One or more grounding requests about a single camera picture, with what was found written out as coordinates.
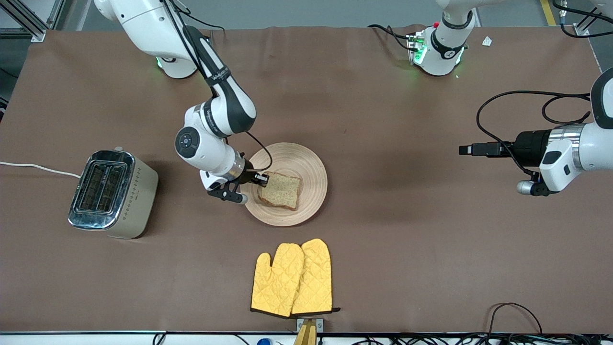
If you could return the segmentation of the silver cream two-slot toaster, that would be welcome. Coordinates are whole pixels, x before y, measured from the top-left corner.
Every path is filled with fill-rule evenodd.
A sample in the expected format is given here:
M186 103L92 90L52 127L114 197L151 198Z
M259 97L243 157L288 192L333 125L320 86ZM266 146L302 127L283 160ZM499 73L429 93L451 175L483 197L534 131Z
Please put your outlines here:
M144 234L159 175L120 147L100 150L86 162L68 210L76 229L135 239Z

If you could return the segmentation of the brown table cover sheet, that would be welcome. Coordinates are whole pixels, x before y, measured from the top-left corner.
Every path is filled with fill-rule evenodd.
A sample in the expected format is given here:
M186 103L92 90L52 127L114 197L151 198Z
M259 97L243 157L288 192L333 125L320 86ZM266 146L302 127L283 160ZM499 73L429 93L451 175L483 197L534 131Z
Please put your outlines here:
M482 46L484 37L491 46ZM547 333L613 333L613 172L523 196L509 159L458 155L488 140L475 114L511 90L588 92L588 41L552 27L478 28L454 75L431 77L364 28L215 33L258 110L265 145L313 150L328 173L319 212L276 228L206 194L174 150L202 77L166 77L122 31L52 31L28 49L0 122L0 160L80 174L123 147L159 174L136 240L71 227L78 180L0 166L0 330L284 331L250 311L256 258L322 239L331 332L482 332L515 302Z

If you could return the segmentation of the light wooden round plate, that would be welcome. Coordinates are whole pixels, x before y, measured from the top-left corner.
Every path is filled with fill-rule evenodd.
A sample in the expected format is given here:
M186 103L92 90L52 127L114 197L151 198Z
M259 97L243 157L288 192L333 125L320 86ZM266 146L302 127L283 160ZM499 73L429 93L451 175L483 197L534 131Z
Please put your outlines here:
M322 207L328 193L328 174L323 161L312 150L295 143L281 142L267 146L254 154L249 161L263 174L282 174L301 181L294 210L279 203L263 201L262 186L241 185L240 192L247 195L247 210L263 223L277 227L291 227L309 220Z

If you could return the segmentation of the aluminium frame profile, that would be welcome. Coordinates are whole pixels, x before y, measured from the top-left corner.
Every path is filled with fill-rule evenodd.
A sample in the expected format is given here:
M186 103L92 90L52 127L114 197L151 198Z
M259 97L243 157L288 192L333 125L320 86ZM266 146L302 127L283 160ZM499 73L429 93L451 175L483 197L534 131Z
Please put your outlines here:
M584 18L578 23L573 23L573 33L582 36L589 36L589 27L596 21L595 18Z
M58 26L67 0L0 0L0 38L42 42Z

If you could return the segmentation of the brown bread toast slice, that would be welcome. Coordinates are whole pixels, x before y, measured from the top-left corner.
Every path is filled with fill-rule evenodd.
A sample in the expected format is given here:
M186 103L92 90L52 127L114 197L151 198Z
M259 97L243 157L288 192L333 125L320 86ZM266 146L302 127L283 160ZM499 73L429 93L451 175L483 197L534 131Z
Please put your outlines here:
M297 210L302 179L292 175L265 171L268 176L266 186L258 188L260 201L272 207Z

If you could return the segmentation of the yellow quilted oven mitt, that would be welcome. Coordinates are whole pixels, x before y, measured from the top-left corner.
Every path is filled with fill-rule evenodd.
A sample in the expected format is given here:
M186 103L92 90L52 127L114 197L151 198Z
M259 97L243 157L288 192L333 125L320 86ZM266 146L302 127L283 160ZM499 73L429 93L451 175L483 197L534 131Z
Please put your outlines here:
M341 308L332 305L331 257L328 245L321 239L313 239L302 244L301 249L304 252L304 269L290 317L339 312Z
M298 244L278 245L274 256L261 253L252 282L252 312L289 319L304 269L304 251Z

